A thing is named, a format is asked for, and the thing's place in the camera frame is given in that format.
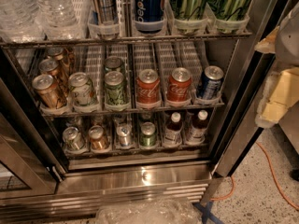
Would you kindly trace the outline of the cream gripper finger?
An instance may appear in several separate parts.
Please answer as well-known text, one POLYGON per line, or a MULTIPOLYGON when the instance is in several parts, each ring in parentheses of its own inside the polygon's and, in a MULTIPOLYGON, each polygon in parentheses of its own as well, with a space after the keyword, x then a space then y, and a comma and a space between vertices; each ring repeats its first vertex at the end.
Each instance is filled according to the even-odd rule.
POLYGON ((255 123, 267 129, 273 127, 299 101, 299 68, 272 72, 266 79, 263 98, 258 104, 255 123))
POLYGON ((254 49, 263 54, 275 54, 275 43, 277 38, 279 27, 277 26, 272 32, 270 32, 263 40, 258 42, 254 49))

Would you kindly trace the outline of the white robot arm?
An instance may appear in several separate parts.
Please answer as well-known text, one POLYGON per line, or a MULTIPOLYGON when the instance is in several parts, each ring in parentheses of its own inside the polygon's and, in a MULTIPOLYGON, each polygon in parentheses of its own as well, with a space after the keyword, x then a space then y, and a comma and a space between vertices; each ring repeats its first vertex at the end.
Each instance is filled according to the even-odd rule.
POLYGON ((255 123, 261 128, 271 128, 299 101, 299 3, 255 50, 275 54, 277 62, 292 66, 272 73, 266 80, 255 123))

